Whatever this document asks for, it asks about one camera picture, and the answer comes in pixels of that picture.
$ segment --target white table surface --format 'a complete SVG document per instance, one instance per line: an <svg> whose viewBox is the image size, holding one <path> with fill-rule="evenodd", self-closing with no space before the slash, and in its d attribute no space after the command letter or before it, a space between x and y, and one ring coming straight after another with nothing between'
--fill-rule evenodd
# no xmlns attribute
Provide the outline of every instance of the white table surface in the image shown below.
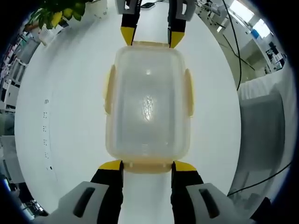
<svg viewBox="0 0 299 224"><path fill-rule="evenodd" d="M168 6L159 2L141 11L136 41L167 42ZM62 31L50 45L38 47L27 67L16 107L16 147L28 188L48 212L57 208L61 196L90 181L99 165L114 159L105 148L103 90L115 53L125 46L120 26L121 15L116 14L114 1L108 0L107 18L88 28ZM241 141L239 101L230 67L196 15L176 49L193 75L195 97L190 150L182 161L194 165L204 182L227 194ZM170 173L125 172L119 222L140 223L142 218L142 223L173 223L170 181Z"/></svg>

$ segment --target clear plastic container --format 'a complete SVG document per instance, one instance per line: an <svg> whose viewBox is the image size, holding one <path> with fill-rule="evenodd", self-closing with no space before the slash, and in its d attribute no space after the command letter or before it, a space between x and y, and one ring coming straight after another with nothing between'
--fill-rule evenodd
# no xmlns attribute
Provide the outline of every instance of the clear plastic container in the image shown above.
<svg viewBox="0 0 299 224"><path fill-rule="evenodd" d="M171 163L190 142L185 65L175 49L127 46L115 60L106 147L115 158Z"/></svg>

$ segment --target window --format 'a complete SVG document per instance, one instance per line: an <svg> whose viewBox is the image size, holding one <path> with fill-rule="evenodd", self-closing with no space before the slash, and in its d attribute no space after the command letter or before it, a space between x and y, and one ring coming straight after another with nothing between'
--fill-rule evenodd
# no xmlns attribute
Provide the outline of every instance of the window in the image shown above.
<svg viewBox="0 0 299 224"><path fill-rule="evenodd" d="M240 16L245 22L249 22L251 18L254 16L253 12L251 12L237 0L234 0L229 9L236 13L238 16Z"/></svg>
<svg viewBox="0 0 299 224"><path fill-rule="evenodd" d="M270 30L267 27L266 23L260 19L254 26L253 29L255 29L258 34L261 36L261 38L264 38L270 34Z"/></svg>

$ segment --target white floor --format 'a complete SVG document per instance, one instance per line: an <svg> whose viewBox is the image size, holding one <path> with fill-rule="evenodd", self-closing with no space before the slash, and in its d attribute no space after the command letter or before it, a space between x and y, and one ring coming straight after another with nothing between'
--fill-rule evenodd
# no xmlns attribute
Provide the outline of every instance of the white floor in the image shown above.
<svg viewBox="0 0 299 224"><path fill-rule="evenodd" d="M232 51L231 47L229 46L227 40L223 36L222 32L223 29L220 32L217 32L218 25L210 25L209 20L207 19L207 12L202 12L200 15L202 21L208 26L216 40L218 41L227 61L230 66L230 69L233 73L234 80L236 86L239 83L239 78L240 78L240 65L239 65L239 59L238 57L234 54ZM251 79L257 78L257 69L254 70L253 66L249 66L247 63L241 61L241 66L242 66L242 78L241 78L241 83L244 83L246 81L249 81Z"/></svg>

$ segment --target potted plant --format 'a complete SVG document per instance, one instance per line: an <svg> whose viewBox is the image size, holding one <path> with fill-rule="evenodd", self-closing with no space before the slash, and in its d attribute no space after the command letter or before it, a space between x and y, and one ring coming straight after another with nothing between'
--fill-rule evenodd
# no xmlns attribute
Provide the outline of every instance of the potted plant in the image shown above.
<svg viewBox="0 0 299 224"><path fill-rule="evenodd" d="M46 25L47 29L55 28L60 21L71 20L81 21L86 3L93 0L43 0L41 7L30 17L29 22L38 21L39 28Z"/></svg>

